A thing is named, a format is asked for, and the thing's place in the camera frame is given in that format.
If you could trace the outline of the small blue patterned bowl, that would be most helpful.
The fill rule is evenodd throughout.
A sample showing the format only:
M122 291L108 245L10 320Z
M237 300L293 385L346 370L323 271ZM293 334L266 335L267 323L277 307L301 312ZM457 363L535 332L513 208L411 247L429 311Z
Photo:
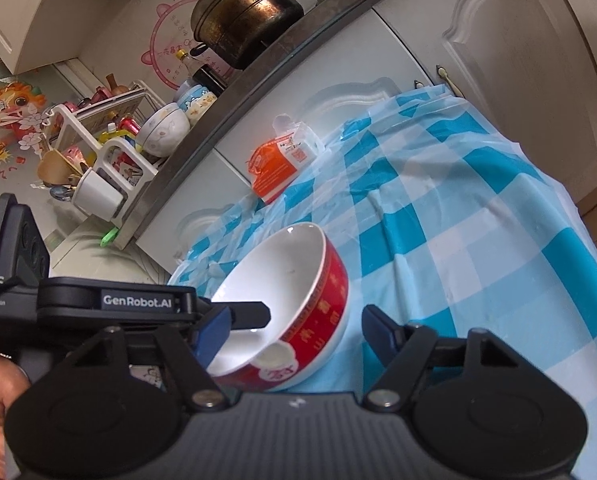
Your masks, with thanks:
M180 110L187 116L190 126L194 127L217 101L217 96L202 84L190 88L177 100Z

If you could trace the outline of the red and white bowl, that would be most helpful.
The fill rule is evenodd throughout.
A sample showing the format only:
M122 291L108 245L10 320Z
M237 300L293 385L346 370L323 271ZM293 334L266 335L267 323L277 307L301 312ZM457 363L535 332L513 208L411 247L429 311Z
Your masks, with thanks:
M241 260L218 287L217 302L260 301L262 328L233 330L207 372L220 385L280 391L323 367L348 321L349 279L323 229L301 222L274 233Z

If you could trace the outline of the white utensil cup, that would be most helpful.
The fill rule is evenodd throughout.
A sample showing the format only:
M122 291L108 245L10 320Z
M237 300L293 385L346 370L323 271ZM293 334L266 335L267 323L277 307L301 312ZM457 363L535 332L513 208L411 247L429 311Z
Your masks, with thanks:
M86 214L111 221L123 201L120 194L92 168L80 178L72 196L72 204Z

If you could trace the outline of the wooden spatula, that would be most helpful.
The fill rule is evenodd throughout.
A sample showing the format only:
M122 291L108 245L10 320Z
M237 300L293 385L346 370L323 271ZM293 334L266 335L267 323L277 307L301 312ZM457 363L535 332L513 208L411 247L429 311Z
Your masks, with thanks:
M74 166L59 151L50 150L41 157L37 176L45 184L76 185L82 177L82 170Z

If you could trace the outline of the white condiment rack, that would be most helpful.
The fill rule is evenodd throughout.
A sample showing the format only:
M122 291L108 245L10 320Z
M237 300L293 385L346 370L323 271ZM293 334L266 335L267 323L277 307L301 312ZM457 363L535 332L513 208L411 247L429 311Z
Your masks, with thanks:
M108 124L131 118L140 124L149 112L165 102L142 80L132 81L129 90L81 110L70 110L59 104L49 112L52 128L58 136L50 141L52 148L63 152L77 146L82 154L93 155L93 170L122 196L120 206L110 221L120 228L135 206L136 200L156 177L158 169L143 156L127 136L104 141Z

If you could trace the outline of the blue checkered tablecloth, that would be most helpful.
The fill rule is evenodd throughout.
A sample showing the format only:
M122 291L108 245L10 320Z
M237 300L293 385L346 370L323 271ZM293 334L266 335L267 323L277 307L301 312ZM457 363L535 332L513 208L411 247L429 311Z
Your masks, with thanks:
M388 99L338 128L271 204L245 198L192 245L172 284L212 296L270 235L321 226L350 282L348 325L301 392L364 393L379 360L361 311L443 336L484 327L583 407L580 479L597 479L597 248L566 188L443 86Z

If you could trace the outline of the orange tissue pack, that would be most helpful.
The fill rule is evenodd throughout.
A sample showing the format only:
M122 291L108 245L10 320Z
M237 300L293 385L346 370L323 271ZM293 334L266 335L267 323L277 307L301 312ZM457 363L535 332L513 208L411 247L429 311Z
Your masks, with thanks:
M248 159L252 190L265 204L276 200L324 151L312 128L289 115L274 118L272 128L274 137L260 144Z

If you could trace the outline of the blue cartoon bowl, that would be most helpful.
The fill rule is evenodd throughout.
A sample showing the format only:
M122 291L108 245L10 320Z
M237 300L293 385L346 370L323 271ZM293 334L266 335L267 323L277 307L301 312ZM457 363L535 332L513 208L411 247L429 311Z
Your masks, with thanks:
M129 373L133 378L142 380L142 382L146 382L158 390L166 390L162 373L155 365L130 365Z

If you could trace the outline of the brass steamer pot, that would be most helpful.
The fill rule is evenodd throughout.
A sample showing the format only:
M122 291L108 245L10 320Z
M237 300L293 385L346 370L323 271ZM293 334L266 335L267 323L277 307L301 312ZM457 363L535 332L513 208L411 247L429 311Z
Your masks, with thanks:
M198 0L190 18L196 41L190 54L210 50L244 70L303 16L297 0Z

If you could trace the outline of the white floral bowl on counter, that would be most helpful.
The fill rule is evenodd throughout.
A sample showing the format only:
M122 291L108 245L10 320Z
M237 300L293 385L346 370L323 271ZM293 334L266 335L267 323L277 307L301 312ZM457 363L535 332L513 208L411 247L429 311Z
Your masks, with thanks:
M169 157L191 130L186 113L177 103L157 110L140 128L136 142L155 157Z

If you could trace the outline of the dark soy sauce bottle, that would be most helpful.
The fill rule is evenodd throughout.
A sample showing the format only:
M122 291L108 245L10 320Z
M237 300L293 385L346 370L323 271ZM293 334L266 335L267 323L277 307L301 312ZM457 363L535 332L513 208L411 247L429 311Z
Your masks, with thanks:
M186 66L190 77L197 83L213 92L215 96L221 96L227 89L227 81L222 78L210 64L193 58L193 56L182 49L176 52L178 60Z

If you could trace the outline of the dragon window sticker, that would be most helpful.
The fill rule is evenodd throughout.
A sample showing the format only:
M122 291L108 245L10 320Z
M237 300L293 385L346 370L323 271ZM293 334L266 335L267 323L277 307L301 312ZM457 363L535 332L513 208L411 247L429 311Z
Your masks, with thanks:
M47 97L26 81L0 81L0 179L44 154Z

